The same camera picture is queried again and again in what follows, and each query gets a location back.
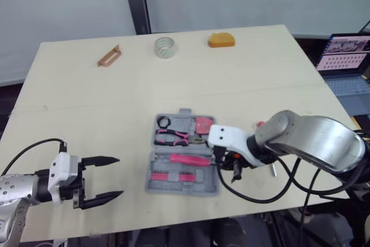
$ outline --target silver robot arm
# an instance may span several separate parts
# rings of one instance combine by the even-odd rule
[[[275,114],[255,134],[213,125],[208,144],[214,149],[216,162],[232,163],[232,167],[223,166],[234,170],[235,179],[241,179],[238,168],[264,166],[274,162],[276,155],[286,154],[296,154],[326,172],[341,174],[354,169],[366,152],[364,140],[338,121],[299,116],[289,110]],[[240,154],[243,159],[228,159],[229,153]]]
[[[104,166],[119,160],[97,156],[82,158],[79,162],[77,156],[65,151],[53,160],[50,169],[29,175],[9,174],[0,177],[0,247],[19,245],[30,206],[49,201],[58,205],[63,200],[73,199],[73,208],[87,209],[103,205],[123,192],[107,192],[85,200],[82,172],[86,166]]]
[[[36,200],[36,175],[5,175],[0,177],[0,246],[13,247],[20,242],[29,206]]]

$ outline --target gray tool case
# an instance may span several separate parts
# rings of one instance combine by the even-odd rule
[[[146,191],[149,193],[169,193],[192,196],[216,196],[219,193],[219,178],[214,163],[209,166],[194,166],[170,161],[171,154],[182,154],[199,158],[212,159],[212,150],[206,143],[189,144],[188,146],[161,146],[155,140],[176,141],[179,138],[172,134],[158,134],[157,120],[161,117],[170,119],[166,128],[186,132],[190,136],[195,133],[197,117],[206,117],[214,122],[211,116],[192,115],[191,109],[180,109],[179,114],[159,114],[154,120],[154,130],[151,145],[154,151],[150,153],[149,170],[146,177]],[[197,135],[207,140],[208,135]]]

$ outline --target black cable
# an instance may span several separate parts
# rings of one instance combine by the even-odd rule
[[[297,172],[297,169],[298,169],[298,166],[299,166],[299,163],[300,163],[300,162],[301,162],[301,159],[300,159],[300,158],[297,158],[297,159],[296,159],[296,161],[295,161],[295,164],[294,164],[294,166],[293,166],[293,170],[292,170],[292,172],[290,172],[290,171],[289,171],[289,169],[287,168],[287,169],[288,169],[287,173],[288,173],[289,179],[288,179],[287,183],[285,184],[285,187],[283,188],[283,190],[282,190],[279,194],[277,194],[276,196],[274,196],[274,197],[272,197],[272,198],[269,198],[269,199],[265,199],[265,200],[259,200],[259,199],[255,199],[255,198],[251,198],[251,197],[245,196],[245,195],[243,195],[243,194],[241,194],[241,193],[239,193],[239,192],[235,191],[233,188],[229,187],[229,185],[227,185],[227,184],[225,183],[225,180],[224,180],[224,178],[222,177],[222,173],[221,173],[221,166],[220,166],[219,164],[217,165],[217,173],[218,173],[218,175],[219,175],[219,178],[220,178],[221,183],[222,183],[222,184],[226,187],[226,189],[227,189],[227,190],[229,190],[231,193],[233,193],[233,194],[237,195],[238,197],[240,197],[240,198],[242,198],[242,199],[244,199],[244,200],[250,201],[250,202],[256,202],[256,203],[258,203],[258,204],[268,204],[268,203],[270,203],[270,202],[275,202],[276,200],[278,200],[279,198],[281,198],[281,197],[282,197],[282,195],[284,195],[284,194],[286,193],[286,191],[288,191],[288,189],[289,189],[289,187],[290,187],[290,185],[291,185],[291,183],[292,183],[292,181],[293,181],[293,179],[294,179],[294,175],[295,175],[295,173]]]
[[[330,200],[330,201],[348,201],[349,199],[343,199],[343,198],[335,198],[335,197],[329,197],[329,196],[320,196],[322,199]]]
[[[316,180],[317,176],[319,175],[320,171],[321,171],[321,169],[317,169],[316,172],[314,173],[314,176],[313,176],[313,178],[311,180],[311,183],[310,183],[309,190],[312,190],[313,184],[315,183],[315,180]],[[307,208],[307,205],[308,205],[308,199],[310,198],[310,195],[311,195],[311,193],[308,192],[307,196],[306,196],[305,203],[303,205],[303,209],[302,209],[301,222],[299,223],[299,246],[300,247],[302,247],[303,224],[305,222],[306,208]]]
[[[370,130],[354,130],[362,138],[370,139]]]
[[[285,164],[285,162],[283,160],[281,160],[280,158],[277,158],[277,160],[282,164],[282,166],[284,167],[285,171],[288,173],[289,176],[292,175],[292,173],[290,172],[288,166]],[[306,193],[310,193],[310,194],[313,194],[313,195],[332,195],[332,194],[335,194],[335,193],[339,193],[339,192],[342,192],[348,188],[350,188],[351,186],[353,186],[356,181],[358,180],[358,178],[360,177],[362,171],[365,169],[366,167],[366,164],[367,164],[367,159],[364,159],[363,161],[361,161],[359,163],[359,165],[357,166],[357,168],[355,169],[355,171],[353,172],[352,176],[345,182],[343,183],[341,186],[337,187],[337,188],[334,188],[334,189],[330,189],[330,190],[310,190],[308,188],[305,188],[304,186],[300,185],[296,179],[294,179],[294,176],[293,176],[293,184],[298,187],[299,189],[301,189],[302,191],[306,192]]]
[[[62,139],[58,139],[58,138],[50,138],[50,139],[45,139],[45,140],[42,140],[42,141],[33,143],[31,146],[28,146],[27,148],[25,148],[24,150],[22,150],[19,154],[17,154],[15,156],[15,158],[13,158],[13,160],[8,164],[8,166],[5,167],[5,169],[4,169],[4,171],[3,171],[3,173],[1,175],[2,176],[6,175],[6,173],[10,169],[10,167],[17,161],[17,159],[20,158],[22,156],[22,154],[24,154],[28,150],[30,150],[30,149],[38,146],[38,145],[44,144],[46,142],[53,142],[53,141],[56,141],[56,142],[59,142],[60,143],[60,148],[59,148],[59,151],[60,152],[61,151],[66,151],[65,142]]]

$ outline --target floor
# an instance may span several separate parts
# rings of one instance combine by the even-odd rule
[[[289,217],[287,211],[277,212],[283,217]],[[269,232],[269,224],[266,214],[243,215],[234,217],[243,229],[248,247],[275,247],[280,246],[278,241],[271,236]],[[207,236],[207,231],[212,225],[210,221],[193,222],[179,224],[175,226],[164,227],[170,230],[169,247],[203,247],[210,246],[210,240]],[[289,221],[284,221],[284,240],[286,246],[299,246],[299,231]],[[325,240],[333,247],[350,247],[349,242],[352,238],[350,227],[346,224],[346,220],[339,215],[322,214],[316,215],[312,221],[306,225],[310,231],[313,231],[320,238]],[[126,233],[97,235],[94,237],[81,237],[68,239],[67,247],[135,247],[136,240],[140,230],[135,230]],[[302,238],[302,247],[321,247],[312,239],[304,236]],[[20,244],[20,247],[35,247],[40,242],[25,242]],[[156,244],[148,247],[159,247]]]
[[[0,139],[21,88],[22,84],[0,87]]]

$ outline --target laptop keyboard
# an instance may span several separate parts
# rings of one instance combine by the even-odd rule
[[[370,94],[370,84],[360,76],[350,79],[326,79],[325,81],[337,97]]]

